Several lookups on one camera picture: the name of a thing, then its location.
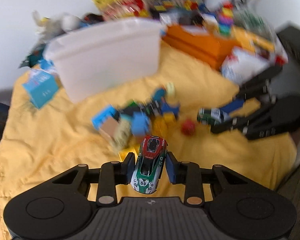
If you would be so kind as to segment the blue arch block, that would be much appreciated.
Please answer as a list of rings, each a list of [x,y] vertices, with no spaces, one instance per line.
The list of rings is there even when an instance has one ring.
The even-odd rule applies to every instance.
[[[177,118],[179,116],[179,111],[180,111],[180,104],[176,105],[170,105],[167,101],[162,101],[161,102],[161,113],[173,113],[174,116]]]

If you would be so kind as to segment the orange cardboard box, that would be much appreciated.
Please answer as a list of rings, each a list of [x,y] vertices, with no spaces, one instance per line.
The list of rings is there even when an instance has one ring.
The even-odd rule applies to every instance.
[[[173,48],[207,63],[214,70],[221,68],[225,58],[235,47],[241,47],[239,42],[232,38],[207,33],[199,27],[194,29],[195,32],[190,32],[184,26],[172,25],[168,27],[162,39]]]

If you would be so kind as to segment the white baby wipes pack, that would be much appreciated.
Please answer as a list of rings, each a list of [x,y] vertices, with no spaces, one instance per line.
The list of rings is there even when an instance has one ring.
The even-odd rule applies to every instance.
[[[240,86],[269,66],[269,61],[263,57],[234,47],[231,54],[222,63],[221,74],[224,78]]]

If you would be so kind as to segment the red green white race car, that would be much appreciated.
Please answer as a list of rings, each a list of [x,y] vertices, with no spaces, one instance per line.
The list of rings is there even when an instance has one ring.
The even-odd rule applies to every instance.
[[[140,144],[131,178],[132,188],[142,194],[153,194],[158,187],[167,153],[167,142],[161,137],[147,135]]]

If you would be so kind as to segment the black white toy car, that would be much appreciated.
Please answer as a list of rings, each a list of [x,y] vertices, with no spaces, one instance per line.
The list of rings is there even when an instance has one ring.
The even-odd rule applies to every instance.
[[[218,108],[200,108],[197,113],[197,121],[204,125],[217,125],[230,119],[229,114]]]

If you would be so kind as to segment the yellow quilted cloth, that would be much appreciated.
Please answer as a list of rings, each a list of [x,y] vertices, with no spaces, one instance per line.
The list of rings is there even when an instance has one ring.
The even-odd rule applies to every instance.
[[[10,239],[3,210],[14,196],[81,163],[98,168],[118,160],[109,143],[91,124],[92,117],[108,105],[122,107],[130,101],[147,101],[168,82],[175,85],[180,120],[195,119],[198,109],[229,102],[237,86],[207,64],[161,45],[160,68],[154,76],[126,83],[73,104],[61,88],[41,109],[30,103],[22,85],[15,82],[11,107],[0,142],[0,239]],[[168,149],[180,161],[211,168],[222,164],[275,189],[292,169],[296,146],[289,134],[249,141],[239,131],[214,135],[200,125],[185,136],[179,124],[170,128]]]

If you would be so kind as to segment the light blue small box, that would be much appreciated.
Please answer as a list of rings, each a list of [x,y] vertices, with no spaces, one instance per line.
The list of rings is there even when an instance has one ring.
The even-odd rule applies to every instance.
[[[58,91],[55,77],[41,69],[32,69],[22,86],[37,109],[47,104]]]

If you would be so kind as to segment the teal toy figure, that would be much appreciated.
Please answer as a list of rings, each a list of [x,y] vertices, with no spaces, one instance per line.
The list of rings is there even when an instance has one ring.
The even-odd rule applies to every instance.
[[[166,89],[164,87],[160,87],[160,88],[155,90],[155,92],[151,96],[151,99],[153,101],[161,101],[162,98],[164,98],[166,96],[166,93],[167,93]]]

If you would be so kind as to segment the shrimp cracker snack bag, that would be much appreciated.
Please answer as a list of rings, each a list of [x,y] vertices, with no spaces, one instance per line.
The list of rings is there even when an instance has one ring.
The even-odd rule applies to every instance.
[[[105,21],[127,17],[149,18],[146,0],[92,0]]]

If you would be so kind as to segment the wooden cube block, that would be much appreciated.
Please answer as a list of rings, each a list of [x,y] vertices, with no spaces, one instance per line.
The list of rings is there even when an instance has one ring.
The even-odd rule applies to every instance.
[[[114,139],[114,133],[118,125],[119,122],[115,120],[112,116],[110,116],[102,123],[102,125],[98,129],[98,132],[104,139],[111,142]]]

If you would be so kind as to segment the light blue flat brick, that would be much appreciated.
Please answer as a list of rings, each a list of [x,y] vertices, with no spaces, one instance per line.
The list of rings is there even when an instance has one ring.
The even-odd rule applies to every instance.
[[[110,116],[113,117],[116,112],[117,110],[112,105],[108,105],[107,107],[100,110],[91,119],[93,128],[98,130],[100,126],[106,121],[106,119]]]

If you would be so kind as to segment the yellow duplo brick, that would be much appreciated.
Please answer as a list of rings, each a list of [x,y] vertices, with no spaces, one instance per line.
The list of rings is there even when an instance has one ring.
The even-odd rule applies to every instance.
[[[127,157],[127,155],[129,153],[133,153],[134,157],[135,157],[135,161],[137,160],[138,154],[133,150],[128,150],[128,151],[120,151],[119,152],[119,158],[120,158],[121,162],[123,162],[125,160],[125,158]]]

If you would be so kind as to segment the white plastic storage bin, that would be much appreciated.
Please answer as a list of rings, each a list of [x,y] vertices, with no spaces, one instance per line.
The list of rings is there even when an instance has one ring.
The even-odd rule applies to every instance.
[[[44,50],[71,102],[77,103],[159,68],[161,32],[156,20],[130,17],[54,38]]]

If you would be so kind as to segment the pale green toy block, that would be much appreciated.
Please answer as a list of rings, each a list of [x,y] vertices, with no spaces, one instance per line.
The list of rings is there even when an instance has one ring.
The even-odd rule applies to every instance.
[[[166,90],[166,95],[168,97],[175,97],[176,92],[175,92],[175,85],[174,85],[174,83],[172,83],[172,82],[166,83],[165,90]]]

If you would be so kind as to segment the small red cube block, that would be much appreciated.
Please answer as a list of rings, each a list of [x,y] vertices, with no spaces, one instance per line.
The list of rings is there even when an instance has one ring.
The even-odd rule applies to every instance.
[[[194,135],[195,131],[196,131],[196,124],[193,120],[186,119],[181,124],[181,133],[183,133],[184,135],[192,136]]]

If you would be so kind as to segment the blue duplo brick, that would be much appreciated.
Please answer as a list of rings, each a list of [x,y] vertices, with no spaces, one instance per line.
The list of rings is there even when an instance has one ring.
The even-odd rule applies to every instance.
[[[145,136],[150,133],[150,118],[141,112],[133,115],[131,123],[131,133],[136,137]]]

